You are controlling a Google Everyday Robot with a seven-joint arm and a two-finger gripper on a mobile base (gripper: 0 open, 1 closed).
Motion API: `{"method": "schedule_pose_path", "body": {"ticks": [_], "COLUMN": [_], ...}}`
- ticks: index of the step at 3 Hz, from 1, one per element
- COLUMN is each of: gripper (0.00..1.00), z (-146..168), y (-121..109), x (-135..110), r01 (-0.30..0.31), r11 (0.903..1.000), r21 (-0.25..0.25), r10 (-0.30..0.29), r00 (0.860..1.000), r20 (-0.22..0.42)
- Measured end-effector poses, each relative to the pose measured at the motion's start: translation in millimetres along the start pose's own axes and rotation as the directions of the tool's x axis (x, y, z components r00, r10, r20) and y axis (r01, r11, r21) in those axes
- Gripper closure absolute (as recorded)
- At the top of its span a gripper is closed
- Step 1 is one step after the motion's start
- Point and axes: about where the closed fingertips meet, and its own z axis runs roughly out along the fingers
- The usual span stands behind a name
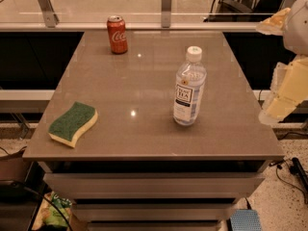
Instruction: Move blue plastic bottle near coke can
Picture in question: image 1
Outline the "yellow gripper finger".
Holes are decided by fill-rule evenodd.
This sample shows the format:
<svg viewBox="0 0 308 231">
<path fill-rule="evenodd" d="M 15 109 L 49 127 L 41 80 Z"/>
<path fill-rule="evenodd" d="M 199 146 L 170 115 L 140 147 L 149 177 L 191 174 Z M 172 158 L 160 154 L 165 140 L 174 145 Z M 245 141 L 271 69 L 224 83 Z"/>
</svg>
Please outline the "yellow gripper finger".
<svg viewBox="0 0 308 231">
<path fill-rule="evenodd" d="M 264 35 L 282 36 L 284 23 L 290 10 L 290 8 L 285 8 L 261 21 L 256 26 L 256 31 Z"/>
<path fill-rule="evenodd" d="M 273 71 L 270 92 L 259 114 L 263 124 L 282 121 L 308 97 L 308 58 L 296 57 L 288 64 L 278 63 Z"/>
</svg>

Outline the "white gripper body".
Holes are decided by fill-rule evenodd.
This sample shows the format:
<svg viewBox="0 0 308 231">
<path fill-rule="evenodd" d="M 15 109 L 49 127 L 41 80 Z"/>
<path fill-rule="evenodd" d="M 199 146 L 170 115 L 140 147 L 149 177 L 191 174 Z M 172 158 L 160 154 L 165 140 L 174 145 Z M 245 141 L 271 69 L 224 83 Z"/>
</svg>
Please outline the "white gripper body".
<svg viewBox="0 0 308 231">
<path fill-rule="evenodd" d="M 283 42 L 297 55 L 308 55 L 308 0 L 296 0 L 287 14 Z"/>
</svg>

